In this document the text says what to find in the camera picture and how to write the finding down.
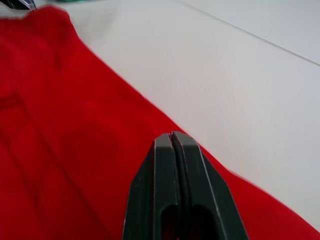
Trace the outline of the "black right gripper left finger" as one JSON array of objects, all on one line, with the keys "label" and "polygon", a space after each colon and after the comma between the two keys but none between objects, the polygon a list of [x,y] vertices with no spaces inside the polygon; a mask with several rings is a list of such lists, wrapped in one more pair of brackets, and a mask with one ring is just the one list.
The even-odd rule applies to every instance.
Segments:
[{"label": "black right gripper left finger", "polygon": [[153,141],[130,185],[122,239],[178,239],[178,188],[175,151],[164,133]]}]

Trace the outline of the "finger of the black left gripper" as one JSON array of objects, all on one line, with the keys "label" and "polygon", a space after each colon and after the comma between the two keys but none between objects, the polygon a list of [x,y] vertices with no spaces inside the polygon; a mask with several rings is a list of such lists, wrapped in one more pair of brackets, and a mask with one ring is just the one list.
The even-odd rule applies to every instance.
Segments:
[{"label": "finger of the black left gripper", "polygon": [[0,0],[0,2],[14,10],[34,10],[37,8],[33,0]]}]

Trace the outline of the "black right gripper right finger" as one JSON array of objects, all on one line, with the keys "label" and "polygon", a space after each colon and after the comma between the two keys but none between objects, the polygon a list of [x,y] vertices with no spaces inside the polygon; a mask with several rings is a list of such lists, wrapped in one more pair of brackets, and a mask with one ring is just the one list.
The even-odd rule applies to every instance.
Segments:
[{"label": "black right gripper right finger", "polygon": [[181,197],[181,240],[246,240],[231,191],[190,136],[175,131],[172,144]]}]

